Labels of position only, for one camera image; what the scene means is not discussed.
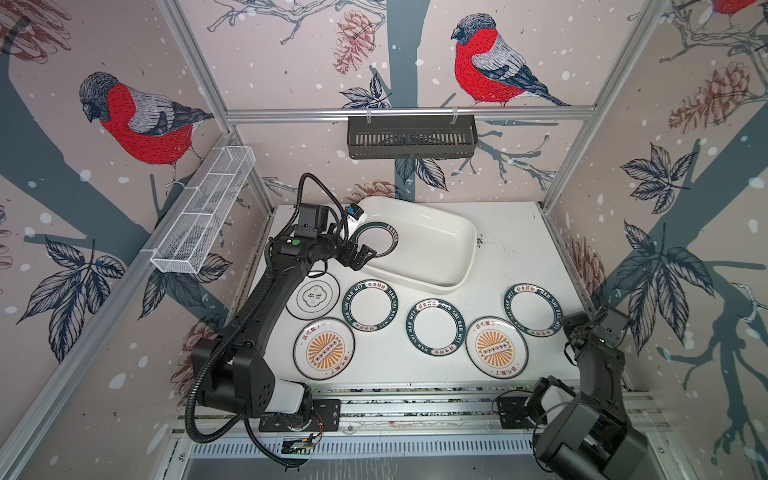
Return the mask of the green red ring plate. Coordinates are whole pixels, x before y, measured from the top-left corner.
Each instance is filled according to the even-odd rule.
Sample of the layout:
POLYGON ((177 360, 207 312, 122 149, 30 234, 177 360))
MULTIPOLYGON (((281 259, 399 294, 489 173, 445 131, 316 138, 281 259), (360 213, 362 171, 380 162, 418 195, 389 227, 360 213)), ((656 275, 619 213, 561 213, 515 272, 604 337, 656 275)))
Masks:
POLYGON ((352 240, 360 247, 367 246, 375 251, 375 258, 381 258, 391 254, 397 248, 399 235, 388 223, 369 222, 357 228, 352 240))

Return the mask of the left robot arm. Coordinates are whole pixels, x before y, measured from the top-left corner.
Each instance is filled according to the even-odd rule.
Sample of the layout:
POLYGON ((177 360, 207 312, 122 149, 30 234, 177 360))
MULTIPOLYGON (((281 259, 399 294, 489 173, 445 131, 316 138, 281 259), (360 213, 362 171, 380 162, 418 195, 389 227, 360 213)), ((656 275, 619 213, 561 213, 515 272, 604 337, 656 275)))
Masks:
POLYGON ((341 242, 331 234, 271 240, 265 250, 263 276, 244 306, 216 338, 193 349, 195 380, 185 416, 193 419, 196 408, 205 406, 238 418, 306 417, 312 403, 309 388, 277 378, 265 360, 269 338, 288 300, 316 263, 335 259, 357 271, 375 255, 367 245, 341 242))

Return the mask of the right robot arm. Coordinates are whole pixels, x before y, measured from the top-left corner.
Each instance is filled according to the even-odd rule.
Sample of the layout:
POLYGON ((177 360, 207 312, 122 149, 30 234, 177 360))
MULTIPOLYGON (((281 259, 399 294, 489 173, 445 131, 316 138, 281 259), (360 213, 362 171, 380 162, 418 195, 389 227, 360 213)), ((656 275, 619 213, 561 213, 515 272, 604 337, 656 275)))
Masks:
POLYGON ((573 390, 542 377, 525 403, 535 426, 546 423, 533 435, 542 469, 562 479, 629 479, 645 459, 647 437, 633 427, 622 393, 625 356, 618 346, 629 324, 607 307, 562 318, 580 384, 573 390))

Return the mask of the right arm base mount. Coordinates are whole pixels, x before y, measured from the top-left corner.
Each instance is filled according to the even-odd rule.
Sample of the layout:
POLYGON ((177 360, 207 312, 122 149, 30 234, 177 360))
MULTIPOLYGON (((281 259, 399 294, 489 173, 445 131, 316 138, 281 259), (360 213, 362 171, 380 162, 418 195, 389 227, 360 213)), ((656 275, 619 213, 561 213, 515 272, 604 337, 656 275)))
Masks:
POLYGON ((524 396, 501 396, 495 400, 494 411, 497 413, 502 430, 533 429, 535 422, 530 418, 524 396))

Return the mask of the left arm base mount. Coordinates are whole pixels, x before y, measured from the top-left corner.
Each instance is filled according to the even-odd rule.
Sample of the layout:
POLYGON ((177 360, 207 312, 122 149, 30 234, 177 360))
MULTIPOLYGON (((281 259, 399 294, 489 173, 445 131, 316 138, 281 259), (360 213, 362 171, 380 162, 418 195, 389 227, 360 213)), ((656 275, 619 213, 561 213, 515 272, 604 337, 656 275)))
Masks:
POLYGON ((259 420, 260 433, 325 433, 336 432, 341 416, 338 399, 315 399, 304 404, 297 413, 275 413, 259 420))

